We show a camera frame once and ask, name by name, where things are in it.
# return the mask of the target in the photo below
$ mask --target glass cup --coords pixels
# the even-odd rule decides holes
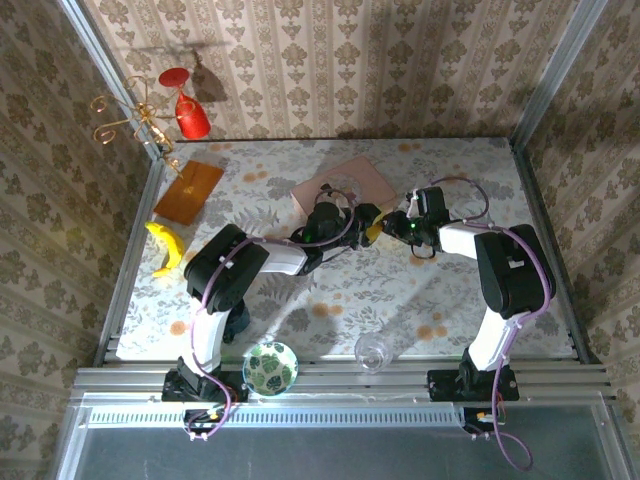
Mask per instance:
[[[355,346],[356,362],[367,373],[378,373],[391,363],[393,345],[387,337],[377,332],[362,335]]]

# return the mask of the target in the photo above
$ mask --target bowl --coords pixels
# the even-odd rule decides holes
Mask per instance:
[[[256,345],[244,359],[244,383],[258,395],[272,397],[286,392],[298,376],[298,359],[280,342]]]

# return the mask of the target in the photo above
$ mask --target toy banana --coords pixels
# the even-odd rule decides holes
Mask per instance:
[[[149,230],[151,235],[158,240],[162,240],[169,249],[169,261],[167,264],[161,269],[153,272],[154,277],[164,277],[171,271],[171,269],[180,264],[182,255],[184,255],[184,242],[176,232],[171,230],[169,227],[165,227],[164,225],[160,225],[155,222],[146,222],[144,226],[147,227],[147,230]]]

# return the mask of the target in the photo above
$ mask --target wall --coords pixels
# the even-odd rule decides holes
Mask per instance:
[[[85,3],[125,74],[190,68],[242,139],[508,135],[577,0]]]
[[[44,475],[148,172],[91,138],[105,91],[55,1],[0,1],[0,478]]]
[[[610,1],[528,144],[592,350],[640,447],[640,3]]]

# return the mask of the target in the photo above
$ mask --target metal frame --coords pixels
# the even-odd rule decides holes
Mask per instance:
[[[607,0],[582,0],[576,7],[511,135],[514,145],[526,145],[533,135],[606,5]]]
[[[103,39],[97,33],[99,29],[92,21],[91,15],[87,13],[82,0],[60,0],[60,5],[76,29],[80,40],[89,52],[89,55],[91,55],[111,93],[125,104],[135,105],[136,102],[131,92],[124,88],[122,84],[124,75],[118,69],[117,63],[109,54],[109,50],[105,48]],[[120,105],[120,108],[127,117],[130,116],[130,112],[125,110],[124,106]],[[131,123],[134,131],[140,126],[135,119],[132,119],[129,123]],[[140,130],[139,137],[141,140],[144,140],[144,148],[151,158],[151,161],[161,161],[160,149],[153,141],[153,136],[149,133],[146,125],[143,125],[143,128]]]
[[[569,292],[566,288],[568,284],[566,269],[559,256],[557,245],[554,243],[549,219],[541,202],[542,197],[525,155],[527,141],[548,109],[606,3],[606,0],[580,2],[549,61],[540,84],[510,138],[534,224],[542,233],[541,240],[549,254],[554,273],[562,279],[558,282],[559,297],[568,315],[569,328],[581,362],[513,360],[511,366],[516,371],[522,400],[510,404],[510,407],[592,405],[594,419],[602,427],[600,437],[609,467],[612,472],[615,472],[614,478],[632,478],[629,452],[620,433],[617,416],[610,405],[614,399],[614,390],[608,383],[604,367],[588,364],[591,357],[579,323],[572,313]],[[113,94],[127,103],[131,102],[130,93],[121,84],[123,77],[99,38],[98,29],[90,20],[91,17],[87,14],[81,0],[61,0],[61,4]],[[97,415],[108,415],[110,411],[120,412],[125,415],[126,421],[111,423],[111,425],[126,427],[139,423],[139,415],[143,415],[141,413],[143,411],[146,414],[163,412],[166,414],[169,411],[170,414],[175,415],[184,408],[182,404],[163,404],[160,401],[164,374],[172,365],[119,363],[115,357],[118,334],[124,322],[135,280],[134,272],[139,265],[144,246],[146,236],[143,228],[144,220],[150,215],[162,182],[163,163],[159,161],[160,151],[153,143],[147,145],[146,149],[153,162],[152,169],[147,179],[94,362],[95,367],[103,368],[78,371],[54,457],[53,472],[57,478],[73,478],[88,428],[97,428],[98,425],[101,428],[105,427],[105,420]],[[367,376],[357,371],[353,362],[324,361],[301,364],[296,385],[289,392],[274,399],[251,395],[247,406],[240,407],[238,412],[266,413],[283,407],[286,407],[287,411],[301,409],[300,411],[303,412],[328,412],[331,409],[342,408],[348,408],[350,412],[360,412],[365,409],[365,412],[374,413],[397,411],[394,409],[398,408],[414,413],[436,411],[443,406],[430,403],[425,388],[425,374],[431,369],[457,369],[457,366],[458,361],[453,359],[420,362],[399,360],[392,363],[383,373]],[[239,370],[241,365],[225,364],[224,368]],[[189,405],[190,408],[197,406],[198,404]],[[457,406],[447,405],[446,408],[452,408],[455,412]],[[150,420],[148,425],[152,425],[153,422],[154,420]],[[260,425],[265,426],[268,423],[268,421],[259,422]]]
[[[353,362],[300,365],[291,390],[275,398],[250,395],[234,410],[229,428],[419,426],[459,428],[462,404],[432,403],[425,389],[426,372],[457,368],[451,361],[398,361],[377,375],[361,373]],[[169,364],[113,364],[80,369],[67,408],[56,463],[57,478],[74,478],[90,428],[182,428],[185,408],[212,404],[162,403],[160,395]],[[521,401],[510,408],[590,406],[612,478],[635,478],[634,465],[611,408],[614,390],[602,365],[564,361],[515,361]],[[225,364],[239,370],[240,364]],[[486,404],[464,404],[484,406]]]
[[[127,250],[122,260],[118,280],[116,281],[111,303],[109,304],[109,310],[107,311],[105,323],[102,328],[102,334],[100,335],[100,343],[98,344],[96,356],[93,361],[94,367],[102,366],[109,345],[113,342],[113,339],[117,339],[122,330],[127,308],[129,307],[129,299],[131,298],[131,292],[133,291],[136,280],[136,273],[140,266],[144,242],[147,238],[147,230],[144,223],[151,217],[151,211],[155,205],[158,189],[162,184],[164,171],[164,162],[154,162],[151,164],[147,183],[140,198],[140,206],[138,207],[138,212],[136,213],[136,218],[131,228],[131,236],[129,237]]]
[[[540,233],[540,243],[547,255],[553,274],[560,280],[556,282],[556,298],[560,302],[560,306],[565,315],[578,360],[580,360],[581,363],[591,363],[594,357],[590,353],[585,341],[585,338],[588,338],[587,332],[585,327],[578,322],[574,313],[573,299],[571,292],[567,288],[567,285],[571,285],[571,281],[562,256],[560,255],[560,248],[556,242],[547,209],[542,202],[542,193],[540,192],[540,187],[533,173],[531,162],[529,162],[526,150],[522,146],[512,147],[512,153],[522,188],[524,189],[525,197],[529,204],[529,210],[533,217],[533,224]]]

